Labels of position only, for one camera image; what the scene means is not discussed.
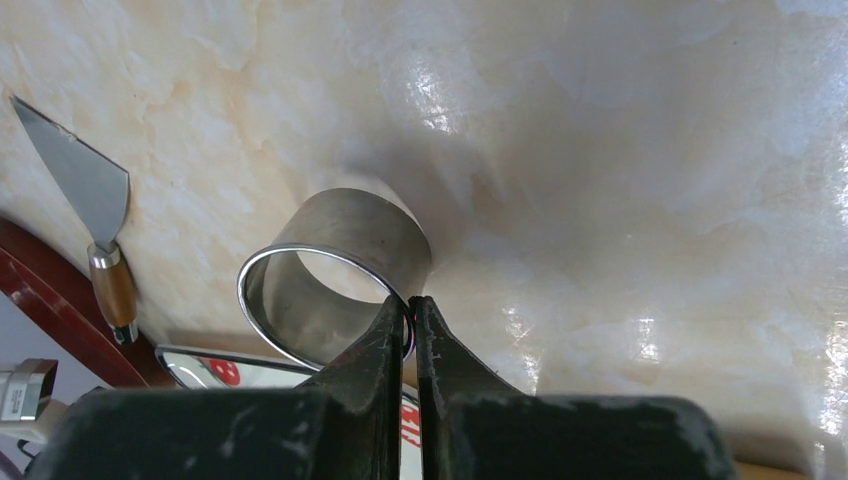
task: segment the wooden handle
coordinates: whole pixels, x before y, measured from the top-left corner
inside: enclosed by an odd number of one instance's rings
[[[135,285],[118,244],[113,242],[105,249],[89,246],[88,267],[97,304],[115,332],[115,339],[118,343],[134,342]]]

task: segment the metal cylinder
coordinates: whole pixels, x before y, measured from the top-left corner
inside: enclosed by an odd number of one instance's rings
[[[238,276],[241,309],[270,345],[311,368],[329,363],[373,322],[381,303],[349,298],[318,280],[299,254],[320,254],[365,273],[404,303],[421,293],[430,246],[412,218],[381,197],[349,188],[326,190],[297,210],[270,247]],[[414,348],[407,315],[407,348]]]

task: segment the glossy table surface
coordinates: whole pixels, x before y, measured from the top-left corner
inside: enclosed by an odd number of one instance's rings
[[[686,396],[744,460],[840,478],[846,20],[828,0],[3,1],[0,88],[130,172],[118,240],[159,342],[255,339],[242,262],[357,187],[415,216],[425,293],[518,388]],[[85,268],[5,100],[0,212]]]

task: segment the wooden edge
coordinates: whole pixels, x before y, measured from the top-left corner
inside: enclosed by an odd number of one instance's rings
[[[139,334],[118,346],[91,282],[44,242],[0,218],[0,290],[68,353],[113,387],[174,386]]]

